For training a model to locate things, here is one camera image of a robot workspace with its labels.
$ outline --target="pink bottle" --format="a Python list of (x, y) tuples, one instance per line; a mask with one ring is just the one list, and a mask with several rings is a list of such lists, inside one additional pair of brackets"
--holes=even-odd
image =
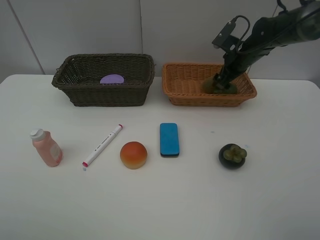
[(36, 148), (45, 164), (49, 167), (59, 165), (63, 158), (63, 153), (55, 140), (52, 139), (49, 131), (34, 129), (30, 133), (30, 138), (32, 139), (33, 146)]

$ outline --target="purple lid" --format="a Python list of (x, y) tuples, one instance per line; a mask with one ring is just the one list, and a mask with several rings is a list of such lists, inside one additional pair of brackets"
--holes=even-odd
[(104, 76), (100, 80), (100, 84), (123, 84), (124, 82), (125, 82), (125, 79), (118, 74), (110, 74), (110, 75)]

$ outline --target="wicker basket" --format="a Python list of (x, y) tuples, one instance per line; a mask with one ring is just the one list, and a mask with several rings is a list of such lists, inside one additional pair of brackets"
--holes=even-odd
[[(123, 76), (124, 83), (100, 84), (109, 74)], [(154, 75), (154, 61), (146, 54), (78, 54), (66, 58), (52, 85), (78, 107), (141, 106)]]
[(237, 107), (257, 96), (246, 73), (232, 81), (238, 94), (206, 94), (205, 79), (220, 72), (222, 64), (167, 63), (162, 69), (162, 88), (170, 102), (177, 106)]

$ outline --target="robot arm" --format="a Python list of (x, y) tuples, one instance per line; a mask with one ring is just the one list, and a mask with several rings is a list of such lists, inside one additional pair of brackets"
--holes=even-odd
[[(245, 41), (242, 38), (248, 32), (250, 22), (244, 16), (236, 16), (228, 22), (213, 40), (215, 48), (225, 51), (224, 67), (214, 76), (217, 88), (228, 89), (232, 80), (276, 47), (320, 38), (320, 1), (300, 0), (302, 6), (291, 11), (287, 11), (280, 0), (277, 1), (283, 11), (276, 17), (260, 18)], [(231, 35), (238, 18), (248, 22), (248, 29), (240, 39)]]

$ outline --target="white marker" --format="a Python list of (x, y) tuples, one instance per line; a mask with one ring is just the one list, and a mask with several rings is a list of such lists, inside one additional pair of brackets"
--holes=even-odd
[(112, 142), (112, 140), (118, 135), (122, 130), (122, 125), (119, 124), (110, 134), (100, 143), (99, 146), (87, 157), (87, 159), (82, 163), (86, 168), (99, 156), (99, 154)]

